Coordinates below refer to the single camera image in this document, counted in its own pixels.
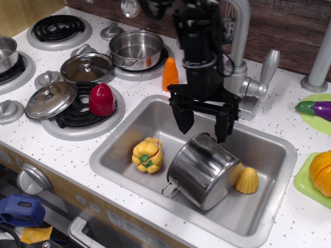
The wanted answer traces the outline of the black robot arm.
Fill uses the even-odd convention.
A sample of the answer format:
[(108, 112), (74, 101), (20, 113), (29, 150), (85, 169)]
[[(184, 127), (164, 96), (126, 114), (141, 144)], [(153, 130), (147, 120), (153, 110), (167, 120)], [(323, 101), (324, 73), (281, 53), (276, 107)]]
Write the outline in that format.
[(240, 98), (223, 83), (223, 26), (217, 1), (182, 1), (173, 14), (179, 47), (184, 51), (186, 84), (171, 84), (170, 106), (179, 130), (194, 124), (194, 112), (216, 118), (215, 135), (223, 143), (238, 120)]

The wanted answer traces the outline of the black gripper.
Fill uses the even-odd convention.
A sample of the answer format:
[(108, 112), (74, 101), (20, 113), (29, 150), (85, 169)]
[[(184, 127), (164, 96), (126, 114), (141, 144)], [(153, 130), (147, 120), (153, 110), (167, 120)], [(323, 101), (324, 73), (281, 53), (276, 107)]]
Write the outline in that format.
[(238, 120), (240, 98), (223, 87), (223, 75), (216, 63), (185, 63), (186, 84), (168, 86), (170, 105), (177, 126), (186, 134), (194, 124), (194, 112), (216, 117), (215, 135), (224, 143)]

